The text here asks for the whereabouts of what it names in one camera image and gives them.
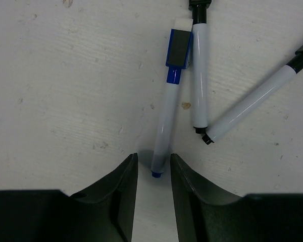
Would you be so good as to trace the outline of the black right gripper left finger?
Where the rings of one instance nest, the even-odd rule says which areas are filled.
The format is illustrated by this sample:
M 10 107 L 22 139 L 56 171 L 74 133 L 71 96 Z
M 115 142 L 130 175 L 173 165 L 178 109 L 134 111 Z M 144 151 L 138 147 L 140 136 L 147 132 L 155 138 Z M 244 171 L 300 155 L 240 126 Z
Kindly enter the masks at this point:
M 131 241 L 138 156 L 71 196 L 0 191 L 0 241 Z

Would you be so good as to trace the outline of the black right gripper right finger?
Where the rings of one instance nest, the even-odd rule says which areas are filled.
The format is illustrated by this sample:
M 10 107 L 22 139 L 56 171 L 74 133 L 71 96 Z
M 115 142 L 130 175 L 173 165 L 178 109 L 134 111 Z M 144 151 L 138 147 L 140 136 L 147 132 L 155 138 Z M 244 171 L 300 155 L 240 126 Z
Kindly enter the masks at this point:
M 240 197 L 170 158 L 179 241 L 303 241 L 303 194 Z

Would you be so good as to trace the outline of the black marker diagonal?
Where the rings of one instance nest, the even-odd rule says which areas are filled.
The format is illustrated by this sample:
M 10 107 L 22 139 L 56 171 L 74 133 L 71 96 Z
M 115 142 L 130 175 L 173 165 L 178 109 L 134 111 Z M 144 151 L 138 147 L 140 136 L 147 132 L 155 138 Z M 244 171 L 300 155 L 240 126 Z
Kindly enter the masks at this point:
M 207 144 L 214 143 L 228 131 L 239 124 L 247 115 L 258 108 L 284 84 L 288 83 L 303 70 L 303 45 L 295 52 L 295 56 L 258 88 L 237 103 L 226 114 L 220 117 L 214 125 L 207 128 L 202 140 Z

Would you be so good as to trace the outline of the black marker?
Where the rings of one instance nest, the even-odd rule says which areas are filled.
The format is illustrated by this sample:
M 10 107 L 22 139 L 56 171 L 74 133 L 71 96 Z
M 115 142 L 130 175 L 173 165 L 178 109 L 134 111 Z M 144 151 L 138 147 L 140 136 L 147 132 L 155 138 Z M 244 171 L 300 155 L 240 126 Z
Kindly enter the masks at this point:
M 209 42 L 207 10 L 212 0 L 189 1 L 192 14 L 192 126 L 197 134 L 208 127 Z

